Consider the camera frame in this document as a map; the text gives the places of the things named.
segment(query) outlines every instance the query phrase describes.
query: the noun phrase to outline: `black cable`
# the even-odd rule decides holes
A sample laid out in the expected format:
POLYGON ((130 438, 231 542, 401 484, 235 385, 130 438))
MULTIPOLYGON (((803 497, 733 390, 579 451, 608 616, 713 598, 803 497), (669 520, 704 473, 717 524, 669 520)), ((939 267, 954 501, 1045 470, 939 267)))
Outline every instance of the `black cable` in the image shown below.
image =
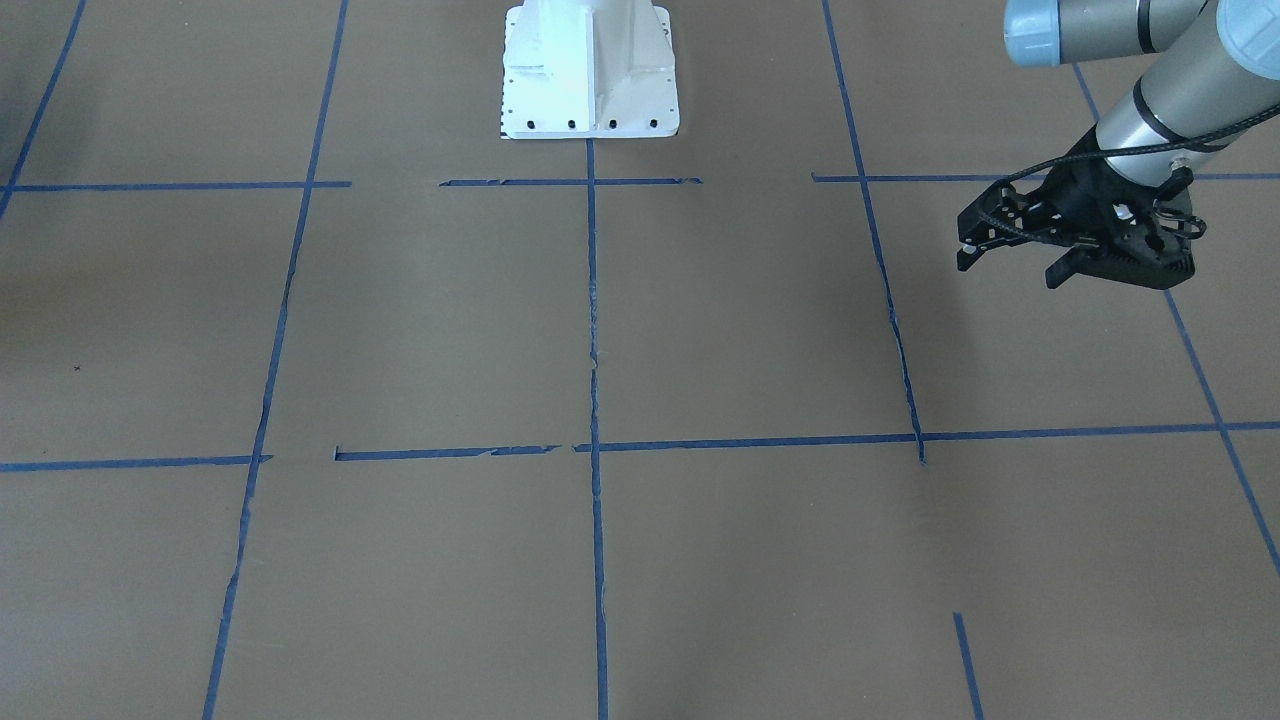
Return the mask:
POLYGON ((1043 236, 1037 236, 1037 234, 1029 233, 1027 231, 1023 231, 1020 228, 1016 228, 1012 224, 1006 223, 1006 222, 1004 222, 1004 220, 1001 220, 1001 219, 991 215, 986 210, 983 210, 982 208, 986 204, 986 200, 993 192, 998 191, 1001 187, 1004 187, 1006 184, 1011 186, 1012 183, 1015 183, 1015 182, 1025 178, 1027 176, 1033 176, 1033 174, 1036 174, 1036 173, 1038 173, 1041 170, 1047 170, 1050 168, 1056 168, 1057 165, 1066 165, 1069 163, 1084 163, 1084 161, 1088 161, 1088 160, 1103 160, 1106 158, 1129 158, 1129 156, 1133 156, 1133 155, 1153 155, 1156 152, 1169 152, 1171 150, 1183 150, 1183 149, 1192 147, 1192 146, 1196 146, 1196 145, 1207 145, 1210 142, 1213 142, 1215 140, 1222 140, 1224 137, 1230 137, 1233 135, 1242 133, 1242 132, 1244 132, 1244 131, 1247 131, 1247 129, 1249 129, 1249 128, 1252 128, 1254 126, 1260 126, 1260 124, 1270 120, 1271 118, 1274 118, 1276 115, 1280 115, 1280 105, 1272 105, 1271 108, 1267 108, 1266 110, 1262 110, 1261 113, 1258 113, 1256 115, 1248 117, 1248 118, 1245 118, 1245 119, 1243 119, 1243 120, 1240 120, 1238 123, 1233 123, 1230 126, 1226 126, 1225 128, 1220 128, 1220 129, 1216 129, 1213 132, 1207 132, 1204 135, 1190 137, 1190 138, 1187 138, 1187 140, 1180 140, 1178 142, 1161 142, 1160 145, 1139 145, 1139 146, 1135 146, 1135 147, 1116 147, 1114 150, 1092 150, 1089 152, 1076 152, 1074 155, 1061 155, 1059 158, 1053 158, 1052 160, 1044 160, 1043 163, 1038 163, 1036 165, 1032 165, 1030 168, 1019 170, 1019 172, 1016 172, 1016 173, 1014 173, 1011 176, 1005 176, 1004 178, 1001 178, 1001 179, 991 183, 991 187, 988 187, 987 190, 984 190, 982 192, 982 195, 978 196, 978 200, 979 200, 978 201, 978 217, 983 222, 986 222, 987 224, 995 227, 996 229, 1004 231, 1005 233, 1007 233, 1007 234, 1010 234, 1012 237, 1016 237, 1019 240, 1024 240, 1024 241, 1028 241, 1028 242, 1042 242, 1044 240, 1043 236))

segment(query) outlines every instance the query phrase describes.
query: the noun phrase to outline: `light blue cap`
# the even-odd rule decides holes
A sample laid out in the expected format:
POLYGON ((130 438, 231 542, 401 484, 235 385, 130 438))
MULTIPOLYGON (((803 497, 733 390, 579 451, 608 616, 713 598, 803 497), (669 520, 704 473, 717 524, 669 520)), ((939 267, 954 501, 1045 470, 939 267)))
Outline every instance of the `light blue cap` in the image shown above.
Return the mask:
POLYGON ((1222 0, 1217 35, 1244 69, 1280 79, 1280 0, 1222 0))
POLYGON ((1062 64, 1057 0, 1009 0, 1005 49, 1024 68, 1062 64))

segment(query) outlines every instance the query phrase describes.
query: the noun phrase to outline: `black band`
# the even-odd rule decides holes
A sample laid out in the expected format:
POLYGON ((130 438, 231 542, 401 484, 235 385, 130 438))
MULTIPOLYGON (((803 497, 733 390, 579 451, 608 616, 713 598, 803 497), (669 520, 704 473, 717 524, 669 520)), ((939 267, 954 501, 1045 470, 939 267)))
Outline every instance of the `black band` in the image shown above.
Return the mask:
POLYGON ((1143 53, 1156 51, 1151 42, 1151 0, 1138 0, 1138 44, 1143 53))
MULTIPOLYGON (((1185 142, 1190 140, 1174 132, 1172 128, 1162 123, 1160 118, 1156 117, 1156 113, 1151 110, 1151 105, 1147 105, 1147 99, 1142 95, 1140 79, 1133 86, 1133 105, 1138 109, 1138 115, 1142 117, 1142 122, 1147 123, 1147 127, 1156 131, 1160 137, 1164 137, 1169 142, 1185 142)), ((1192 145, 1188 150, 1194 150, 1196 152, 1217 152, 1225 147, 1225 145, 1192 145)))

